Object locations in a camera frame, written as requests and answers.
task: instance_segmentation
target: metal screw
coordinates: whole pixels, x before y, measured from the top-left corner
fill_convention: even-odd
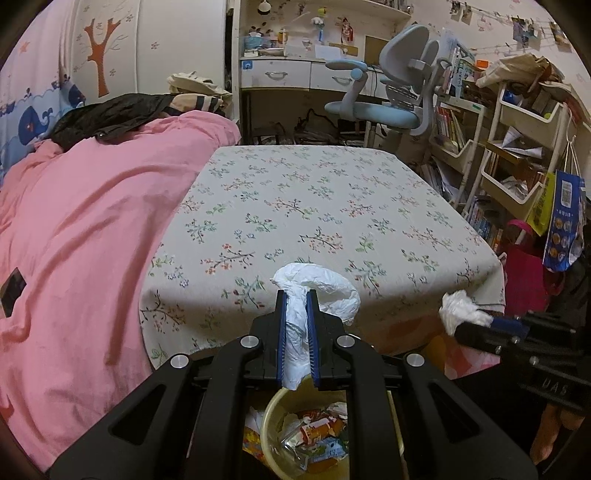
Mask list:
[[[425,364],[425,359],[418,353],[411,353],[407,356],[407,363],[411,367],[422,367]]]
[[[246,335],[240,340],[240,345],[244,348],[254,348],[258,345],[258,338],[254,335]]]
[[[189,357],[187,355],[175,355],[170,359],[170,365],[174,368],[185,368],[189,364]]]
[[[336,339],[336,343],[343,348],[349,348],[355,344],[355,339],[351,335],[341,335]]]

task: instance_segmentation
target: pink blanket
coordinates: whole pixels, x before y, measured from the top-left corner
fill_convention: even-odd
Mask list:
[[[118,145],[44,141],[6,176],[0,284],[18,267],[27,286],[0,319],[0,413],[41,469],[150,374],[141,281],[197,174],[238,139],[193,111]]]

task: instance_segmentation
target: painted tree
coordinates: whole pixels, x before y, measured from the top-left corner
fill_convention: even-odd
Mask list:
[[[109,41],[109,37],[115,31],[115,29],[121,24],[121,20],[116,23],[113,23],[113,19],[110,18],[107,20],[107,31],[105,33],[105,38],[101,43],[97,43],[95,41],[95,19],[93,18],[90,21],[90,25],[84,27],[84,31],[88,35],[88,39],[90,40],[90,48],[92,52],[88,55],[88,61],[94,61],[96,63],[96,72],[98,77],[98,84],[99,84],[99,97],[105,96],[109,94],[109,89],[107,88],[107,84],[105,82],[105,67],[103,65],[105,59],[105,51],[107,42]]]

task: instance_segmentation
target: black jacket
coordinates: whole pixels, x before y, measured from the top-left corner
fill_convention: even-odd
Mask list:
[[[126,93],[105,103],[76,108],[56,123],[49,138],[64,152],[85,138],[96,137],[102,142],[112,142],[122,134],[158,118],[173,97],[173,93]]]

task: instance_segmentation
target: trash bin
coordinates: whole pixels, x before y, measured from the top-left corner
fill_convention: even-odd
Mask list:
[[[262,420],[261,447],[269,467],[281,480],[347,480],[349,457],[322,473],[307,473],[295,464],[280,445],[283,420],[288,413],[325,408],[337,401],[347,401],[345,391],[321,392],[314,387],[312,378],[305,377],[297,390],[282,388],[273,396]]]

